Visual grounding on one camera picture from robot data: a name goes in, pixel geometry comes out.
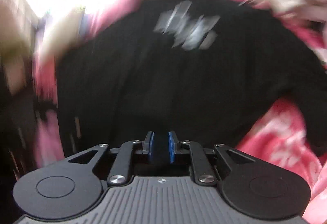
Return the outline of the black smile t-shirt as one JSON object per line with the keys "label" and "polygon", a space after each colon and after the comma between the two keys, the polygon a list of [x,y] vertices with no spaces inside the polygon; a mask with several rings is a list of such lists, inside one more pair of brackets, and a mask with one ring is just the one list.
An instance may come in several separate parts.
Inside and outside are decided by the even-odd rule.
{"label": "black smile t-shirt", "polygon": [[64,154],[164,140],[235,147],[282,96],[326,151],[326,71],[269,12],[231,0],[141,0],[56,68]]}

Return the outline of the pink floral bed blanket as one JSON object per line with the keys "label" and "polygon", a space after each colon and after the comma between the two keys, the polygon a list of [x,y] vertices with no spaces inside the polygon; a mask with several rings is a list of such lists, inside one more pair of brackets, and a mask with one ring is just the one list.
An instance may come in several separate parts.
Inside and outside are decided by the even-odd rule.
{"label": "pink floral bed blanket", "polygon": [[[136,7],[136,0],[118,0],[93,15],[83,14],[74,27],[77,38],[94,36],[100,29],[122,18]],[[58,44],[43,41],[37,49],[33,78],[37,97],[56,103],[57,80],[54,52]],[[313,191],[304,217],[310,223],[326,220],[326,157],[318,158],[304,142],[304,121],[291,101],[277,100],[255,122],[238,149],[302,176]]]}

